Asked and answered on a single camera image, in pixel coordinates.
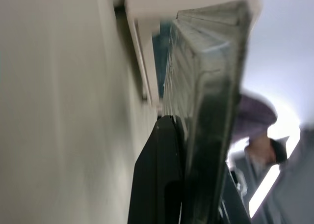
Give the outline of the white toaster oven body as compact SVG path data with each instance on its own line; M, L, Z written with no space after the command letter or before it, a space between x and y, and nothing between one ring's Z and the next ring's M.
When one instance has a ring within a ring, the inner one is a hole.
M142 77L142 95L151 106L159 105L152 35L159 31L160 22L175 19L180 10L230 1L234 0L121 0ZM262 0L247 1L253 14L252 23L256 23L262 11Z

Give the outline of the white ceiling light strip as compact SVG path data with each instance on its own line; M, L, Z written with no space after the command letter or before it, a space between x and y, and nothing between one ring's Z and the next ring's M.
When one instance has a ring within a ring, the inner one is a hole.
M249 201L249 215L253 218L280 174L279 165L273 165Z

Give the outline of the person in purple plaid shirt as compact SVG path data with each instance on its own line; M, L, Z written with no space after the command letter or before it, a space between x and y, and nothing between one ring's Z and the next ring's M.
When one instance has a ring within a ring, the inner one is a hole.
M282 164L288 159L286 148L282 143L268 136L268 128L276 121L277 115L268 103L242 94L232 143L247 138L248 145L244 151L251 161L262 166Z

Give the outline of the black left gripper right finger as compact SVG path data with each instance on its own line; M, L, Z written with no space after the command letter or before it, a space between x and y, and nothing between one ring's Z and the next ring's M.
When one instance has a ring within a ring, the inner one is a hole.
M251 224L250 217L246 212L227 165L225 165L224 187L221 193L219 214L219 224Z

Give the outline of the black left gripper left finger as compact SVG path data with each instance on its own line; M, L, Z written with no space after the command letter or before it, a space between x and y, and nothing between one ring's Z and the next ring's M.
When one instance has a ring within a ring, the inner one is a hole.
M133 224L179 224L181 140L172 116L158 119L133 173Z

